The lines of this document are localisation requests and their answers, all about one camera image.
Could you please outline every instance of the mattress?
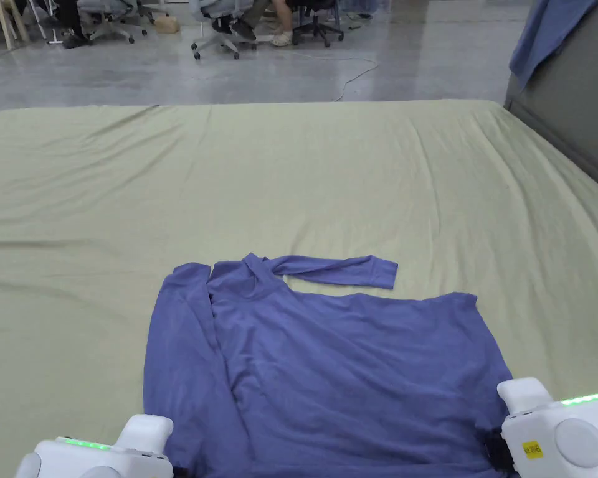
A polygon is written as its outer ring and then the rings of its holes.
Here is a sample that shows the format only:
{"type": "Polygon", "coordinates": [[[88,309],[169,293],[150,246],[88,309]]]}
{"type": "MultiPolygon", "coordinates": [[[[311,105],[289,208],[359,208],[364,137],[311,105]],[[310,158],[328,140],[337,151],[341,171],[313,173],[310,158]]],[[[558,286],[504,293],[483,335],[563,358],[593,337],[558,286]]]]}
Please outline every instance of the mattress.
{"type": "Polygon", "coordinates": [[[114,442],[164,277],[250,252],[396,261],[364,291],[476,294],[515,376],[598,391],[598,185],[494,103],[3,111],[0,477],[114,442]]]}

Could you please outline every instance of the gray concrete floor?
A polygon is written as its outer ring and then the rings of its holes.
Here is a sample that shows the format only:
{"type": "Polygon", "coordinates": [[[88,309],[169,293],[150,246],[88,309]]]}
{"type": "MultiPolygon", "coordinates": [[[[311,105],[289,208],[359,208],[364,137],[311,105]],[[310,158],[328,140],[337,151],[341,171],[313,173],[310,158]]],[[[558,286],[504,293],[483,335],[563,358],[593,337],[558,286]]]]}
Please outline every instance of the gray concrete floor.
{"type": "MultiPolygon", "coordinates": [[[[507,65],[530,0],[384,0],[388,6],[343,42],[325,49],[261,46],[234,60],[219,49],[200,62],[191,43],[199,25],[187,5],[172,5],[181,33],[136,43],[104,39],[77,50],[33,45],[0,56],[0,110],[30,106],[174,105],[483,98],[502,102],[507,65]],[[310,55],[327,60],[309,58],[310,55]]],[[[345,28],[350,24],[345,18],[345,28]]],[[[204,32],[211,34],[211,28],[204,32]]],[[[4,39],[0,33],[0,53],[4,39]]]]}

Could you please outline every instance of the yellow label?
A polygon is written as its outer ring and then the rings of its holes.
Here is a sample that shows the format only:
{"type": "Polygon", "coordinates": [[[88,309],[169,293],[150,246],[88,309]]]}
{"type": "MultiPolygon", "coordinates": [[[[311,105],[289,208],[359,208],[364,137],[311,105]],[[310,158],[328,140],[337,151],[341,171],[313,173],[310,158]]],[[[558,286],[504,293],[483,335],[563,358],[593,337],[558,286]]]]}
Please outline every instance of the yellow label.
{"type": "Polygon", "coordinates": [[[538,459],[543,457],[543,450],[541,450],[538,442],[527,442],[523,443],[524,454],[528,456],[528,459],[538,459]]]}

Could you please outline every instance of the black shoe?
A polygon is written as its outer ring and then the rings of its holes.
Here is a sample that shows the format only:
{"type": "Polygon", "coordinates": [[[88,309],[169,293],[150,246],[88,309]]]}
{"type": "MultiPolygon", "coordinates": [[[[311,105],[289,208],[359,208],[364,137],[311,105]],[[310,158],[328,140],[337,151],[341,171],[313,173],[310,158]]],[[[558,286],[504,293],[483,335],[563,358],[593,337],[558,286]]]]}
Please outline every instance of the black shoe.
{"type": "Polygon", "coordinates": [[[66,38],[65,41],[62,42],[62,46],[67,50],[70,50],[83,47],[89,43],[90,42],[88,41],[88,38],[72,33],[68,38],[66,38]]]}
{"type": "Polygon", "coordinates": [[[252,31],[252,27],[246,22],[238,20],[232,25],[233,31],[240,35],[242,38],[246,38],[249,42],[256,42],[257,37],[252,31]]]}
{"type": "Polygon", "coordinates": [[[212,23],[213,29],[217,33],[225,33],[227,35],[232,35],[233,32],[230,31],[230,27],[226,25],[224,22],[219,23],[219,19],[215,19],[212,23]]]}

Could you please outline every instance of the blue towel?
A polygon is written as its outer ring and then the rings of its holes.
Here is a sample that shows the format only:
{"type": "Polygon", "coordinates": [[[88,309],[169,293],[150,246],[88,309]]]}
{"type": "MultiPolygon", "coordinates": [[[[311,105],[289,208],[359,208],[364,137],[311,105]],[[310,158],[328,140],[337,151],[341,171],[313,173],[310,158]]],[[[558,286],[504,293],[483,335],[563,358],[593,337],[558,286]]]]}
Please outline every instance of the blue towel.
{"type": "Polygon", "coordinates": [[[511,56],[510,70],[521,89],[596,5],[598,0],[539,0],[511,56]]]}
{"type": "Polygon", "coordinates": [[[331,297],[279,277],[391,289],[396,273],[372,256],[177,267],[144,366],[171,462],[196,478],[500,478],[482,436],[511,374],[476,296],[331,297]]]}

